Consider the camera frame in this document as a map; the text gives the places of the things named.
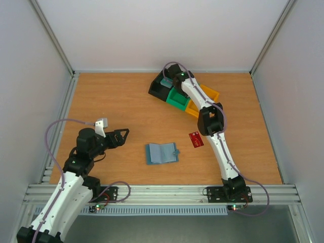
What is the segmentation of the teal card holder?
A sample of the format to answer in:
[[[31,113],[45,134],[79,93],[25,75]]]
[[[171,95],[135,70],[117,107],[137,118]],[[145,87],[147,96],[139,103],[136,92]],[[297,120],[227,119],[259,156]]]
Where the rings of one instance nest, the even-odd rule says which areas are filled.
[[[176,143],[149,143],[145,145],[147,165],[176,163],[179,161],[179,154],[180,151],[177,148]]]

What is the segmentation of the red VIP card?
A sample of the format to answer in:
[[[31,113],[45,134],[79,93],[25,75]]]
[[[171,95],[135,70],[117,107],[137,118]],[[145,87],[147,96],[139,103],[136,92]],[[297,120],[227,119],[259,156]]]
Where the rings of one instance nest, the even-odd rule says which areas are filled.
[[[204,146],[203,140],[202,140],[199,132],[189,133],[189,138],[190,138],[194,148]]]

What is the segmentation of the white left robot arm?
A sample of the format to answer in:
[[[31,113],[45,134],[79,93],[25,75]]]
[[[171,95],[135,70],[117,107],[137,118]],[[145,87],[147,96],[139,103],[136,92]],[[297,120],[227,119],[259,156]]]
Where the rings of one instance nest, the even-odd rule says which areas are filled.
[[[129,129],[100,133],[92,128],[80,130],[54,192],[31,225],[18,230],[17,241],[64,242],[81,209],[104,193],[100,179],[89,176],[95,158],[108,149],[123,146],[128,134]]]

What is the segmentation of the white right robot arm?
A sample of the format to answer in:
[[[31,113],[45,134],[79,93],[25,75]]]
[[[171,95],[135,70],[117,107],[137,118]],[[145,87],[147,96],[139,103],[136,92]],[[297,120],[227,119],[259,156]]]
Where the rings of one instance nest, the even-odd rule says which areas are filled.
[[[177,92],[190,98],[198,108],[197,127],[210,143],[218,161],[223,183],[222,194],[227,202],[236,200],[245,190],[246,183],[226,143],[227,120],[222,106],[202,90],[194,75],[182,64],[169,62],[163,70],[168,71]]]

